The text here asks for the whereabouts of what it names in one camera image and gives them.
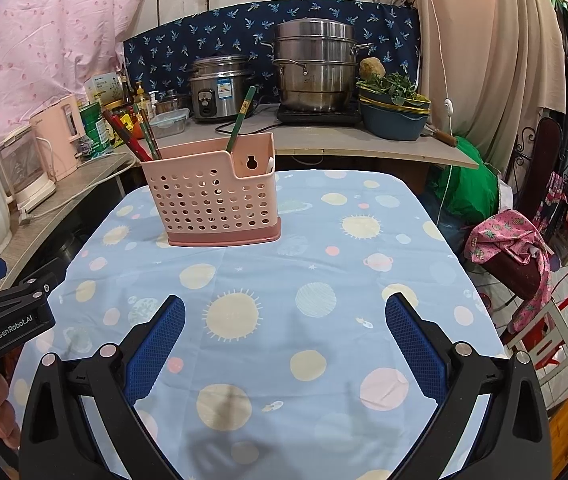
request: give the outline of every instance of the beige curtain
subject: beige curtain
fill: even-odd
[[[433,123],[448,129],[439,34],[430,0],[419,9],[423,69],[420,92]],[[564,111],[561,32],[550,0],[433,0],[454,104],[452,130],[466,134],[484,160],[503,170],[515,135],[534,127],[541,108]]]

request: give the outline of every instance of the wooden handle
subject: wooden handle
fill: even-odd
[[[448,146],[452,146],[453,148],[456,148],[459,144],[459,140],[456,137],[446,134],[442,130],[435,130],[433,132],[433,137],[437,140],[441,140],[444,144],[448,144]]]

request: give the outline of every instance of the hand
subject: hand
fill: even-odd
[[[15,410],[8,398],[8,384],[0,375],[0,438],[11,449],[20,447],[20,428],[15,421]]]

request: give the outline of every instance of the basket hole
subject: basket hole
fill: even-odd
[[[257,170],[257,160],[253,155],[248,156],[248,160],[246,161],[246,167],[249,170]]]

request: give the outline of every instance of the pink appliance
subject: pink appliance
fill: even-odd
[[[58,182],[73,173],[77,169],[74,141],[86,134],[75,96],[64,97],[33,115],[30,124],[38,137],[50,142],[52,158],[48,150],[42,150],[48,174]]]

